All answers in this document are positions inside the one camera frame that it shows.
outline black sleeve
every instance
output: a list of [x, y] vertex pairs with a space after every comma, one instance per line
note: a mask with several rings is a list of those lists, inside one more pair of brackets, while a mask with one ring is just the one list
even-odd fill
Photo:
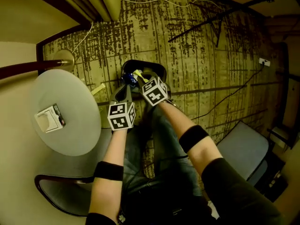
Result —
[[85, 225], [116, 225], [114, 221], [110, 218], [99, 214], [99, 213], [89, 213], [86, 218]]
[[202, 173], [202, 180], [223, 222], [282, 224], [275, 206], [246, 182], [224, 158], [208, 164]]

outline person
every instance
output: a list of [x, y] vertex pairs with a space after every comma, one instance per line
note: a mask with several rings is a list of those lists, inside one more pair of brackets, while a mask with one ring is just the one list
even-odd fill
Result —
[[[145, 125], [114, 131], [97, 165], [86, 225], [282, 224], [275, 206], [222, 158], [199, 125], [172, 104], [161, 102]], [[142, 153], [153, 135], [155, 178], [143, 174]], [[198, 173], [219, 218], [198, 185]]]

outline patterned carpet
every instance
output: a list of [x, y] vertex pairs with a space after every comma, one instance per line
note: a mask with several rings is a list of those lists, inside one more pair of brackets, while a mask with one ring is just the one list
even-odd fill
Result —
[[[169, 0], [186, 5], [194, 0]], [[282, 66], [280, 51], [271, 44], [263, 27], [253, 16], [241, 11], [223, 19], [218, 47], [212, 27], [207, 24], [173, 42], [169, 39], [203, 22], [205, 13], [213, 16], [229, 6], [196, 1], [202, 10], [191, 5], [175, 7], [165, 1], [133, 4], [122, 1], [120, 19], [98, 22], [75, 51], [74, 74], [93, 90], [101, 83], [106, 89], [95, 95], [108, 127], [107, 104], [111, 93], [120, 85], [121, 66], [129, 59], [151, 61], [167, 69], [167, 83], [174, 102], [190, 118], [208, 112], [224, 97], [240, 88], [261, 69], [258, 58], [271, 61], [239, 92], [222, 102], [209, 115], [196, 119], [219, 142], [242, 120], [262, 134], [277, 113], [282, 83], [275, 70]], [[44, 59], [52, 59], [60, 49], [73, 50], [87, 31], [61, 37], [44, 46]], [[141, 119], [145, 103], [136, 103]]]

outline round table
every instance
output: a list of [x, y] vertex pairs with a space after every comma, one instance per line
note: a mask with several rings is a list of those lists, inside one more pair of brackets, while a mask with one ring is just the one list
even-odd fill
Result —
[[[35, 114], [53, 104], [57, 104], [66, 125], [45, 133], [39, 127]], [[30, 91], [29, 113], [37, 134], [61, 154], [86, 154], [99, 140], [101, 118], [98, 105], [86, 85], [67, 71], [49, 70], [35, 80]]]

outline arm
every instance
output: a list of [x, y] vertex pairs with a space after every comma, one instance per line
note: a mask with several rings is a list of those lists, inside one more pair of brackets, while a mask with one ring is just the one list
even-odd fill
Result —
[[[160, 103], [159, 106], [178, 138], [195, 125], [173, 105]], [[282, 224], [274, 205], [238, 175], [209, 136], [198, 141], [187, 154], [222, 220], [231, 224]]]
[[[115, 131], [103, 159], [104, 162], [123, 166], [127, 129]], [[95, 178], [89, 213], [97, 213], [117, 223], [120, 210], [122, 181]]]

